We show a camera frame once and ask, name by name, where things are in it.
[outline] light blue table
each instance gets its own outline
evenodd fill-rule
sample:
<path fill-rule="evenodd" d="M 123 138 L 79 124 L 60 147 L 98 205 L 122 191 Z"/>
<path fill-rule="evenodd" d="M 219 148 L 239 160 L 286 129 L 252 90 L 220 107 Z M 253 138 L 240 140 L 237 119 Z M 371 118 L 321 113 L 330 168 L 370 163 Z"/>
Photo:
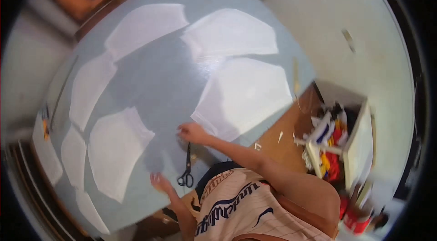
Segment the light blue table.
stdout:
<path fill-rule="evenodd" d="M 61 144 L 70 126 L 69 104 L 77 71 L 87 61 L 104 52 L 106 38 L 126 14 L 142 5 L 153 3 L 185 5 L 185 13 L 190 23 L 223 8 L 234 8 L 246 12 L 275 29 L 280 51 L 275 55 L 250 55 L 249 57 L 283 67 L 292 89 L 294 80 L 292 57 L 295 56 L 299 63 L 301 85 L 301 92 L 297 92 L 298 95 L 302 94 L 303 90 L 314 80 L 314 70 L 298 43 L 259 0 L 128 0 L 99 22 L 80 41 L 52 82 L 47 98 L 51 109 L 59 95 L 60 85 L 69 67 L 78 56 L 78 61 L 60 97 L 54 118 L 54 130 L 51 133 L 52 143 L 59 159 Z M 156 134 L 134 167 L 122 204 L 97 190 L 88 156 L 86 157 L 85 190 L 90 194 L 98 213 L 111 232 L 138 222 L 169 203 L 166 196 L 151 188 L 150 172 L 163 172 L 172 181 L 179 195 L 187 194 L 191 190 L 179 187 L 176 183 L 177 177 L 185 170 L 186 157 L 186 144 L 178 141 L 176 128 L 183 122 L 191 121 L 190 115 L 216 66 L 208 63 L 194 63 L 188 47 L 179 39 L 182 32 L 183 29 L 161 37 L 117 62 L 117 73 L 98 100 L 82 134 L 85 142 L 88 143 L 90 131 L 99 118 L 132 106 L 138 109 L 145 126 Z M 272 115 L 236 142 L 245 146 L 251 145 L 287 109 L 284 108 Z M 228 160 L 226 156 L 211 149 L 204 151 L 204 149 L 194 147 L 193 152 L 198 157 L 192 168 L 193 187 L 212 164 Z M 65 172 L 54 188 L 67 209 L 84 229 L 92 236 L 100 235 L 79 211 L 74 188 L 70 185 Z"/>

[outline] fabric pattern piece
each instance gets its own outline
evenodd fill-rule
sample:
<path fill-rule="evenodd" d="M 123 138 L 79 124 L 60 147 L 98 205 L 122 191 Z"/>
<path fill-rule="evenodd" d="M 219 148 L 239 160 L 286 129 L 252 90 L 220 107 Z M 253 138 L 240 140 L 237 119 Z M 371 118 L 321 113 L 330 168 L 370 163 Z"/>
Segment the fabric pattern piece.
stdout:
<path fill-rule="evenodd" d="M 278 53 L 274 29 L 237 9 L 220 9 L 189 26 L 181 39 L 193 59 Z"/>
<path fill-rule="evenodd" d="M 39 162 L 47 175 L 48 180 L 55 186 L 62 177 L 63 169 L 55 148 L 52 145 L 50 137 L 47 141 L 44 140 L 44 129 L 42 126 L 41 113 L 36 115 L 35 127 L 32 134 L 33 143 L 35 145 L 36 154 Z"/>
<path fill-rule="evenodd" d="M 292 102 L 284 69 L 237 58 L 211 75 L 191 118 L 208 133 L 233 141 Z"/>
<path fill-rule="evenodd" d="M 100 95 L 117 72 L 111 54 L 104 52 L 84 64 L 73 82 L 70 104 L 70 120 L 84 131 Z"/>
<path fill-rule="evenodd" d="M 105 42 L 114 61 L 173 31 L 188 21 L 181 4 L 150 4 L 128 13 Z"/>
<path fill-rule="evenodd" d="M 99 232 L 109 234 L 109 230 L 94 207 L 88 193 L 76 189 L 76 203 L 79 211 Z"/>
<path fill-rule="evenodd" d="M 135 107 L 96 122 L 90 134 L 88 157 L 100 192 L 123 202 L 134 165 L 154 136 Z"/>
<path fill-rule="evenodd" d="M 61 145 L 61 160 L 73 187 L 84 190 L 86 145 L 82 136 L 70 126 Z"/>

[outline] hand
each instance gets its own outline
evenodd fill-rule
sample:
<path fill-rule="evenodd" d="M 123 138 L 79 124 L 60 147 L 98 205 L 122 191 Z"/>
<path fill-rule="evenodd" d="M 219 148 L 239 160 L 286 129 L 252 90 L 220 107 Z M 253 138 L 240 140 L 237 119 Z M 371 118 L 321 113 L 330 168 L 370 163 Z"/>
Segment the hand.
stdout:
<path fill-rule="evenodd" d="M 188 142 L 192 142 L 199 145 L 207 145 L 208 140 L 211 137 L 205 132 L 203 127 L 197 123 L 181 124 L 178 127 L 178 135 Z"/>
<path fill-rule="evenodd" d="M 174 190 L 170 181 L 168 181 L 168 179 L 161 173 L 150 173 L 150 184 L 152 184 L 156 190 L 165 192 L 166 194 L 169 194 Z"/>

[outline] person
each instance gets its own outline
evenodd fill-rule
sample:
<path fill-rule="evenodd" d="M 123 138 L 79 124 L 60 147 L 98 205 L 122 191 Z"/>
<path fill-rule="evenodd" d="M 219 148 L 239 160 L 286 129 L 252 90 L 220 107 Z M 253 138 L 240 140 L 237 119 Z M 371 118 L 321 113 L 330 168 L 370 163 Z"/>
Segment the person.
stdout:
<path fill-rule="evenodd" d="M 340 197 L 331 184 L 288 170 L 263 152 L 207 134 L 197 123 L 182 124 L 178 135 L 212 147 L 233 162 L 218 163 L 199 181 L 197 220 L 161 173 L 151 184 L 164 191 L 184 241 L 331 240 L 337 234 Z"/>

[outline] black scissors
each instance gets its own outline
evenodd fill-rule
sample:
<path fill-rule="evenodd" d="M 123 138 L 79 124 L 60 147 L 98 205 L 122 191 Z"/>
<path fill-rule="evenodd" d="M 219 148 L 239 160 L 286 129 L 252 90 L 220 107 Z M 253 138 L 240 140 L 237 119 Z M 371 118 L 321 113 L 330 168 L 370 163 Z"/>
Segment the black scissors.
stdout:
<path fill-rule="evenodd" d="M 179 186 L 187 186 L 188 188 L 193 187 L 193 176 L 191 175 L 191 150 L 190 150 L 190 143 L 188 143 L 188 150 L 187 150 L 187 164 L 186 164 L 185 172 L 183 172 L 183 175 L 181 175 L 178 178 L 178 184 Z"/>

